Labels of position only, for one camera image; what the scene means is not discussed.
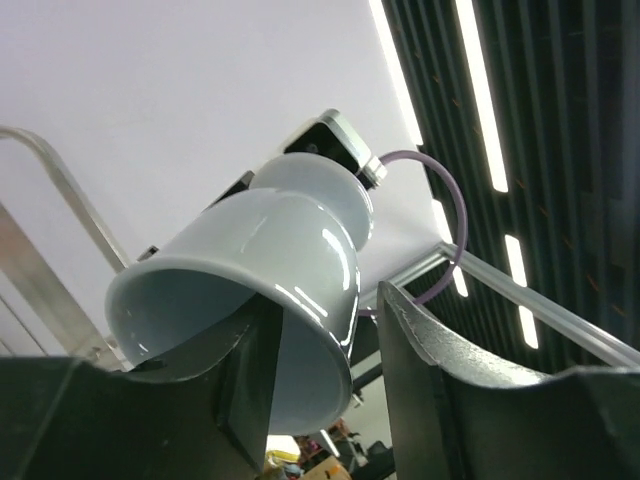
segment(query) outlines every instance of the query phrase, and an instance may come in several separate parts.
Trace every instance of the metal bar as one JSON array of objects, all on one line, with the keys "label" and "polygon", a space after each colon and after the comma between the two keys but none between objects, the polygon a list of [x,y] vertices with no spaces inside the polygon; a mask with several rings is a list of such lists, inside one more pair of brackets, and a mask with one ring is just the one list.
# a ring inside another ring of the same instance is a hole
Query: metal bar
[{"label": "metal bar", "polygon": [[33,152],[111,268],[116,272],[124,270],[130,263],[127,255],[91,205],[58,152],[46,140],[28,130],[0,125],[0,139],[2,138],[16,140]]},{"label": "metal bar", "polygon": [[122,366],[87,314],[2,204],[0,269],[69,354],[103,368]]},{"label": "metal bar", "polygon": [[599,106],[599,89],[598,89],[598,44],[597,44],[597,27],[596,27],[596,2],[594,0],[585,0],[582,4],[583,21],[584,21],[584,52],[586,62],[586,78],[587,78],[587,105],[589,114],[589,149],[590,149],[590,168],[591,182],[593,188],[593,206],[594,215],[593,235],[596,238],[596,257],[598,270],[598,283],[600,285],[600,293],[598,294],[598,321],[605,328],[610,328],[608,315],[608,289],[607,284],[607,264],[609,262],[609,248],[607,232],[607,211],[605,204],[604,191],[602,187],[602,179],[604,172],[600,156],[602,154],[602,146],[600,142],[600,106]]},{"label": "metal bar", "polygon": [[[456,246],[440,243],[439,252],[453,258]],[[530,288],[521,287],[511,277],[478,257],[465,252],[460,268],[500,295],[533,312],[533,316],[571,339],[596,357],[616,367],[639,367],[640,352],[601,328],[571,313]]]},{"label": "metal bar", "polygon": [[9,313],[9,315],[15,318],[16,322],[20,324],[22,329],[33,341],[33,343],[35,343],[38,346],[38,348],[42,351],[42,354],[47,355],[47,349],[42,346],[42,343],[38,341],[38,339],[35,337],[33,332],[24,324],[24,322],[20,319],[16,311],[13,308],[11,308],[11,306],[7,303],[7,301],[4,299],[2,295],[0,295],[0,307],[2,307],[2,309],[6,310]]},{"label": "metal bar", "polygon": [[[427,250],[420,260],[411,262],[398,273],[386,279],[386,281],[393,285],[403,287],[413,282],[419,276],[424,275],[429,270],[433,270],[445,260],[446,258],[440,253],[439,247],[436,245]],[[377,298],[378,286],[376,285],[373,290],[360,297],[360,308],[375,309]]]}]

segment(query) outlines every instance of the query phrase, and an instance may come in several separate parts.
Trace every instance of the ceiling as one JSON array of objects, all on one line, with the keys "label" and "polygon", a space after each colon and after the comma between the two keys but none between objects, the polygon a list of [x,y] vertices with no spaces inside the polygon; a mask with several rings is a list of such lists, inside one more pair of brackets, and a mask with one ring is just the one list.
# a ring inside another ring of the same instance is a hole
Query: ceiling
[{"label": "ceiling", "polygon": [[[130,258],[161,247],[328,107],[375,153],[415,147],[366,0],[12,2],[0,31],[0,124],[58,150]],[[0,157],[0,202],[108,335],[113,271],[31,154],[3,141]],[[394,164],[372,198],[363,291],[440,240],[419,165]],[[31,352],[35,336],[59,352],[6,280],[0,338]]]},{"label": "ceiling", "polygon": [[[640,12],[635,1],[474,1],[508,178],[492,187],[453,0],[386,0],[424,150],[458,179],[468,250],[512,273],[505,235],[522,249],[528,286],[640,347],[638,273]],[[449,227],[454,209],[430,178]],[[409,285],[423,292],[442,265]],[[507,359],[546,372],[598,360],[466,276],[427,306]]]}]

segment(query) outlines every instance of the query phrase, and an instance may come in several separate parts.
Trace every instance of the metal frame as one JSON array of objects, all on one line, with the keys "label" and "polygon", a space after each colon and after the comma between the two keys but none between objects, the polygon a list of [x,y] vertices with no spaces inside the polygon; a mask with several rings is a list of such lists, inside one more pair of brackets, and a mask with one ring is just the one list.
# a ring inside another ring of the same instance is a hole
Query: metal frame
[{"label": "metal frame", "polygon": [[[33,132],[0,125],[0,139],[31,150],[109,265],[117,273],[129,265],[122,247],[49,143]],[[115,339],[104,339],[49,267],[18,223],[0,204],[0,269],[65,350],[103,368],[121,368],[124,355]]]},{"label": "metal frame", "polygon": [[[451,260],[455,250],[456,245],[440,242],[429,250],[422,260],[391,277],[389,282],[403,287],[442,262]],[[538,292],[521,287],[511,277],[478,257],[465,252],[460,260],[460,268],[516,305],[528,308],[536,319],[546,323],[609,365],[640,366],[639,351]],[[376,292],[372,292],[363,297],[361,305],[373,308],[375,301]]]}]

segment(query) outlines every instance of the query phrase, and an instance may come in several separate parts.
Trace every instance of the light strip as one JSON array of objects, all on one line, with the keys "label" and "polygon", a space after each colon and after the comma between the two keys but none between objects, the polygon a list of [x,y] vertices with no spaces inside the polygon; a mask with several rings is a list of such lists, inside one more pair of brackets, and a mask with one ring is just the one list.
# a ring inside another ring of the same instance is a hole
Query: light strip
[{"label": "light strip", "polygon": [[400,111],[404,118],[405,126],[409,131],[411,141],[416,145],[423,145],[422,135],[420,134],[420,127],[418,126],[418,120],[416,118],[416,112],[413,109],[411,103],[411,97],[409,96],[409,89],[407,88],[407,82],[404,79],[402,73],[402,67],[400,66],[400,59],[398,58],[398,52],[393,43],[393,37],[391,36],[391,29],[389,28],[389,21],[387,15],[384,13],[384,7],[382,6],[382,0],[369,0],[369,6],[371,13],[373,14],[373,21],[376,24],[378,30],[378,37],[380,37],[380,43],[382,44],[382,51],[384,53],[385,60],[387,61],[387,68],[391,74],[391,81],[393,87],[396,90],[396,96],[400,102]]},{"label": "light strip", "polygon": [[509,185],[504,169],[498,126],[493,111],[493,103],[491,102],[489,80],[487,79],[487,70],[482,57],[482,48],[480,48],[480,35],[478,34],[478,25],[476,24],[472,0],[456,0],[456,8],[458,10],[458,19],[460,20],[460,29],[462,30],[464,50],[471,73],[473,93],[476,97],[476,106],[480,116],[480,126],[482,127],[484,148],[487,151],[491,182],[493,183],[493,188],[499,192],[508,192]]},{"label": "light strip", "polygon": [[[444,207],[442,206],[442,202],[438,200],[431,200],[431,205],[433,207],[433,213],[436,217],[436,225],[438,226],[438,232],[440,232],[440,236],[442,240],[447,243],[453,243],[453,238],[451,237],[451,231],[449,230],[449,224],[447,223],[447,216],[444,213]],[[453,283],[456,286],[456,290],[463,297],[469,296],[469,291],[467,290],[467,284],[464,281],[464,275],[462,274],[462,270],[460,267],[456,267],[453,270]]]},{"label": "light strip", "polygon": [[[504,236],[504,242],[507,245],[507,256],[509,257],[509,268],[513,281],[518,285],[527,286],[527,274],[524,271],[524,260],[522,259],[522,250],[520,249],[520,241],[511,235]],[[522,326],[522,336],[524,343],[531,348],[538,348],[538,335],[536,333],[536,322],[533,318],[533,312],[523,306],[518,307],[520,314],[520,325]]]},{"label": "light strip", "polygon": [[536,333],[536,322],[533,319],[533,312],[523,306],[518,307],[518,312],[520,313],[520,325],[522,326],[524,343],[537,350],[538,334]]},{"label": "light strip", "polygon": [[527,286],[527,275],[524,271],[524,260],[520,250],[520,242],[511,235],[505,235],[504,241],[507,244],[507,256],[509,257],[509,268],[513,281],[522,287]]}]

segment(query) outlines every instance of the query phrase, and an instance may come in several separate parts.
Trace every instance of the black plastic part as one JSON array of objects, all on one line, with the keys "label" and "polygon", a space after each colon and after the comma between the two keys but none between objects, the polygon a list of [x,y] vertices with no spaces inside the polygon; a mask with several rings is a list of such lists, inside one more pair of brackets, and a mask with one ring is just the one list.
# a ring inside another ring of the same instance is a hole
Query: black plastic part
[{"label": "black plastic part", "polygon": [[253,180],[253,177],[255,176],[256,174],[253,173],[251,170],[247,170],[246,172],[244,172],[242,176],[238,180],[236,180],[236,183],[234,183],[229,188],[227,188],[227,190],[225,190],[225,192],[222,195],[220,195],[213,202],[211,202],[211,204],[207,208],[205,208],[205,210],[209,210],[216,203],[221,202],[222,200],[230,197],[231,195],[235,195],[236,193],[240,193],[240,192],[244,192],[245,190],[248,190],[249,185],[251,184],[251,180]]},{"label": "black plastic part", "polygon": [[393,448],[369,457],[369,462],[351,473],[352,480],[385,480],[396,471]]},{"label": "black plastic part", "polygon": [[281,325],[281,307],[256,296],[129,373],[0,360],[0,478],[253,479]]},{"label": "black plastic part", "polygon": [[640,478],[640,371],[545,376],[482,351],[388,283],[378,302],[398,478]]},{"label": "black plastic part", "polygon": [[357,365],[378,350],[378,326],[371,317],[359,317],[351,350],[351,366]]},{"label": "black plastic part", "polygon": [[358,378],[353,380],[353,392],[359,394],[360,390],[382,376],[382,364],[370,368]]},{"label": "black plastic part", "polygon": [[314,123],[309,129],[284,149],[284,153],[307,152],[322,155],[349,170],[369,190],[374,185],[362,173],[358,174],[358,160],[324,123]]}]

